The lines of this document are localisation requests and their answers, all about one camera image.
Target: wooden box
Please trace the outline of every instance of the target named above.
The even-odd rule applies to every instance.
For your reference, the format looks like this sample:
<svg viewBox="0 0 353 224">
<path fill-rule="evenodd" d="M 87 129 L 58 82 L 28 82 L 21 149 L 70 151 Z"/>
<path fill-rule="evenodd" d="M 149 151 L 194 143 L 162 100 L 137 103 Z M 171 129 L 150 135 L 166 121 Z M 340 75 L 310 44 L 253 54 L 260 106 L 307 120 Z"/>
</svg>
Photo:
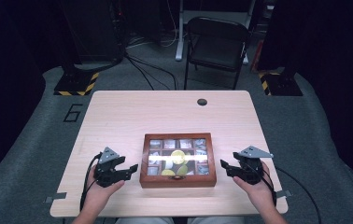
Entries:
<svg viewBox="0 0 353 224">
<path fill-rule="evenodd" d="M 139 182 L 143 189 L 214 187 L 211 134 L 145 134 Z"/>
</svg>

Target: chair leg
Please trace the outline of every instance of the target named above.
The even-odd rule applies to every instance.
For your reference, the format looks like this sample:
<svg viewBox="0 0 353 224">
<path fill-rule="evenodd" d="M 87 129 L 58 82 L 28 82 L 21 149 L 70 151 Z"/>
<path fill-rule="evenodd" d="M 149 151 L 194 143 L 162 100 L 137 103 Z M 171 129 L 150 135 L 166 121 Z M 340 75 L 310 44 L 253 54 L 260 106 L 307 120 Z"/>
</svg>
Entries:
<svg viewBox="0 0 353 224">
<path fill-rule="evenodd" d="M 186 90 L 186 87 L 188 86 L 188 72 L 189 72 L 189 61 L 186 60 L 185 83 L 183 84 L 183 90 Z"/>
<path fill-rule="evenodd" d="M 239 70 L 237 71 L 237 73 L 235 74 L 234 84 L 233 84 L 233 90 L 235 90 L 235 88 L 237 87 L 237 82 L 238 82 L 238 78 L 240 77 L 240 72 L 241 72 L 241 69 L 239 69 Z"/>
</svg>

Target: chair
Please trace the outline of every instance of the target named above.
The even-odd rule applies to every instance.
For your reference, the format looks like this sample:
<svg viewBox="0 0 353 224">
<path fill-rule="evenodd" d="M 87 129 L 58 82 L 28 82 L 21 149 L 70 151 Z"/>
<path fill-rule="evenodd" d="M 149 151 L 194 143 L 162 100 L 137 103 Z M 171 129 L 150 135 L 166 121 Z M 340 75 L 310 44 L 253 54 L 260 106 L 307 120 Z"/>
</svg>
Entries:
<svg viewBox="0 0 353 224">
<path fill-rule="evenodd" d="M 240 76 L 247 52 L 248 29 L 238 22 L 195 17 L 187 24 L 188 55 L 184 90 L 187 88 L 190 63 L 234 72 L 233 90 Z"/>
</svg>

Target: hand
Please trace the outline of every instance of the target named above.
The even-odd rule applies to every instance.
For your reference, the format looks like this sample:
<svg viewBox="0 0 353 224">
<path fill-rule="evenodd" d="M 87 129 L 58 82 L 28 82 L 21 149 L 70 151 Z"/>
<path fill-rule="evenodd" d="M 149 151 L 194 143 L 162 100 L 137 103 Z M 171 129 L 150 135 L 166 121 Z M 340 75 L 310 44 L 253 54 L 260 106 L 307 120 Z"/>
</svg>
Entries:
<svg viewBox="0 0 353 224">
<path fill-rule="evenodd" d="M 269 175 L 269 167 L 267 167 L 264 162 L 261 164 L 263 166 L 263 171 Z M 264 174 L 263 178 L 268 183 L 272 183 L 270 176 L 267 174 Z M 272 192 L 263 180 L 255 185 L 250 185 L 240 177 L 234 176 L 233 181 L 247 193 L 248 198 L 261 214 L 265 223 L 287 223 L 287 221 L 275 209 Z"/>
<path fill-rule="evenodd" d="M 78 217 L 73 223 L 93 223 L 101 211 L 106 206 L 109 197 L 124 185 L 124 180 L 119 181 L 107 188 L 99 186 L 94 179 L 95 165 L 91 168 L 86 189 L 90 188 L 86 194 L 86 200 Z"/>
</svg>

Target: wooden tabletop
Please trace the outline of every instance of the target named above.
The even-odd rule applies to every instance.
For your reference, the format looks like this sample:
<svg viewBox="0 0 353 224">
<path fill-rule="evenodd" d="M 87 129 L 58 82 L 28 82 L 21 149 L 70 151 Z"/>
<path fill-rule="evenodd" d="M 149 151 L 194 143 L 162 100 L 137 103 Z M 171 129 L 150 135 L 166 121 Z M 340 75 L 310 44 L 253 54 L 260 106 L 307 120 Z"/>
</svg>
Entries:
<svg viewBox="0 0 353 224">
<path fill-rule="evenodd" d="M 205 99 L 206 105 L 198 105 Z M 140 165 L 146 133 L 211 133 L 217 184 L 214 188 L 142 189 Z M 239 166 L 233 152 L 254 146 L 269 151 L 247 91 L 96 91 L 58 188 L 65 199 L 54 200 L 54 217 L 76 217 L 84 177 L 92 158 L 110 147 L 138 171 L 114 193 L 101 217 L 198 217 L 258 214 L 247 194 L 226 176 L 220 160 Z M 275 191 L 281 190 L 272 159 Z M 285 198 L 277 209 L 286 213 Z"/>
</svg>

